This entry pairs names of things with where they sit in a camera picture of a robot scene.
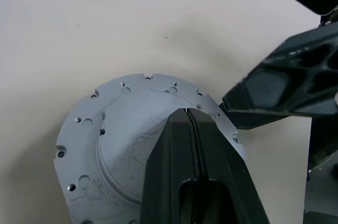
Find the circular metal part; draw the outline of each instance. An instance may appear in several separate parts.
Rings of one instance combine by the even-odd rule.
[[[95,96],[78,103],[57,140],[54,166],[73,223],[138,223],[147,159],[179,108],[209,114],[244,159],[235,126],[187,81],[133,74],[101,85]]]

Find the metal plate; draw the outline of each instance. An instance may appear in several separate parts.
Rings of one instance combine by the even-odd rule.
[[[210,114],[244,158],[235,126],[195,85],[162,74],[112,80],[79,102],[57,140],[54,166],[73,223],[138,223],[147,159],[178,108]]]

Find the white table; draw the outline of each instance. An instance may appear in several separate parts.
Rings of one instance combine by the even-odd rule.
[[[70,223],[53,167],[75,103],[124,74],[170,74],[221,97],[319,17],[294,0],[0,0],[0,223]],[[245,132],[273,224],[303,216],[309,119]]]

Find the white surface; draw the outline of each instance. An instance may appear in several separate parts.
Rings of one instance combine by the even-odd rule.
[[[319,17],[293,0],[0,0],[0,223],[70,223],[55,176],[58,130],[94,88],[170,74],[215,100]],[[309,120],[245,140],[270,222],[302,223]]]

